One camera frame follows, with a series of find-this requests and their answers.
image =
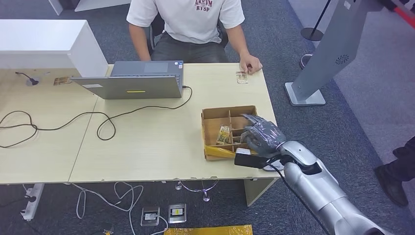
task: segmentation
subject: man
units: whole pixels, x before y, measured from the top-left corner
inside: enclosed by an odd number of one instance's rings
[[[157,13],[165,21],[165,33],[150,55],[143,28],[151,24]],[[218,20],[239,54],[244,72],[259,71],[262,64],[250,55],[242,31],[241,23],[245,17],[241,0],[132,0],[127,15],[131,38],[142,61],[227,62],[225,50],[219,44]]]
[[[392,153],[397,159],[376,168],[375,174],[390,200],[398,206],[405,207],[408,205],[408,199],[402,182],[415,178],[415,137]]]

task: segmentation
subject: laptop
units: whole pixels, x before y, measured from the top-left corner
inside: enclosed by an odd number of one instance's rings
[[[109,77],[73,77],[103,99],[181,98],[183,61],[117,61]]]

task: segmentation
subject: red barrier tape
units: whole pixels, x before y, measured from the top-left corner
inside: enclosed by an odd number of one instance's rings
[[[399,7],[395,8],[395,12],[398,13],[410,26],[415,28],[415,18],[411,18],[404,11],[402,11]]]

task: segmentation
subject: white t-shirt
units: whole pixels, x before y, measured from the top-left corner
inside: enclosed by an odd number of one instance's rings
[[[244,20],[241,0],[132,0],[127,21],[148,27],[160,12],[164,30],[174,39],[203,44],[220,43],[218,19],[225,28],[233,28]]]

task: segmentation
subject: gray glove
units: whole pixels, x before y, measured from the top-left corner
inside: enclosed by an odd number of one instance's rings
[[[274,156],[278,152],[277,148],[286,141],[285,135],[275,124],[262,117],[247,114],[242,116],[251,124],[244,128],[241,142],[246,142],[262,157]]]

